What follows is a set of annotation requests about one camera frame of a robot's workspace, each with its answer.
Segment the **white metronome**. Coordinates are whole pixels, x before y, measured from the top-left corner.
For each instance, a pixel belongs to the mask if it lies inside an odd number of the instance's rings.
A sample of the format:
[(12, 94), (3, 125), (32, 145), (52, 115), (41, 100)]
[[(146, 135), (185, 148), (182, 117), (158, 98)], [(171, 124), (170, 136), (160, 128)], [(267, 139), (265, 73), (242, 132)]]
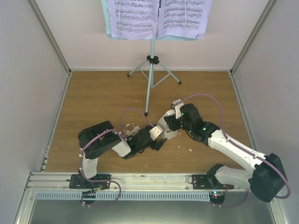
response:
[(163, 132), (161, 133), (161, 137), (164, 139), (164, 138), (167, 138), (168, 140), (174, 138), (177, 136), (178, 134), (178, 130), (177, 131), (171, 131), (165, 120), (164, 120), (164, 117), (167, 116), (167, 115), (172, 115), (172, 114), (175, 114), (175, 111), (174, 110), (168, 110), (157, 122), (157, 125), (160, 126), (162, 129), (163, 129)]

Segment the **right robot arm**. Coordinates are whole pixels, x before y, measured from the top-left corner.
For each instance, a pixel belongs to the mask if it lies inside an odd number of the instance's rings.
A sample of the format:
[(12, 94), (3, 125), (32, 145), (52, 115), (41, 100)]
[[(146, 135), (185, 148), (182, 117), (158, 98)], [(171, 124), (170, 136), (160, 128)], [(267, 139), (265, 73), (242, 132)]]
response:
[(193, 104), (173, 106), (159, 122), (166, 135), (182, 129), (192, 140), (225, 154), (243, 168), (214, 165), (207, 172), (210, 188), (217, 189), (223, 184), (235, 185), (250, 190), (259, 200), (269, 203), (286, 186), (285, 170), (276, 154), (265, 155), (225, 136), (219, 126), (204, 121)]

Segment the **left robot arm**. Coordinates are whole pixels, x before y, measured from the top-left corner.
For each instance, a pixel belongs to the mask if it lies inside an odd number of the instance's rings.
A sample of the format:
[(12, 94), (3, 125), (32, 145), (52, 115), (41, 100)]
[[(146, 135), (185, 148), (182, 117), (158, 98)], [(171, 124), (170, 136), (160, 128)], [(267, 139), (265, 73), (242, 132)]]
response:
[(110, 121), (82, 130), (78, 134), (81, 150), (79, 171), (82, 174), (80, 183), (87, 189), (95, 186), (98, 158), (110, 149), (125, 160), (143, 153), (148, 147), (156, 151), (160, 150), (167, 141), (167, 138), (162, 136), (163, 132), (161, 126), (148, 125), (136, 134), (122, 137)]

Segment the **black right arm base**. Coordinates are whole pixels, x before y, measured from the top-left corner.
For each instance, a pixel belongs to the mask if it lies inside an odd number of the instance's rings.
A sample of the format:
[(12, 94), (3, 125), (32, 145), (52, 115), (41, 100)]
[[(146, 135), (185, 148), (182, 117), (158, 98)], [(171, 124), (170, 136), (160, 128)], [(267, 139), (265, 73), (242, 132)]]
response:
[(193, 189), (214, 189), (217, 185), (214, 175), (193, 174), (189, 175), (186, 180), (192, 185)]

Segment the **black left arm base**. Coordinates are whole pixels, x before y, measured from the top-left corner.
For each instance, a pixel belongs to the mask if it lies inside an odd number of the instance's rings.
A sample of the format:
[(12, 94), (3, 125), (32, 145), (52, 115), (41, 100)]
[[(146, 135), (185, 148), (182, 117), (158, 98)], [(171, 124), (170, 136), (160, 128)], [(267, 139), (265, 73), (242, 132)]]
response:
[(110, 180), (111, 175), (109, 174), (97, 174), (95, 177), (91, 178), (91, 180), (100, 181), (100, 182), (90, 182), (86, 180), (81, 173), (72, 174), (70, 179), (66, 181), (69, 182), (70, 189), (109, 189), (110, 183), (104, 182), (103, 180)]

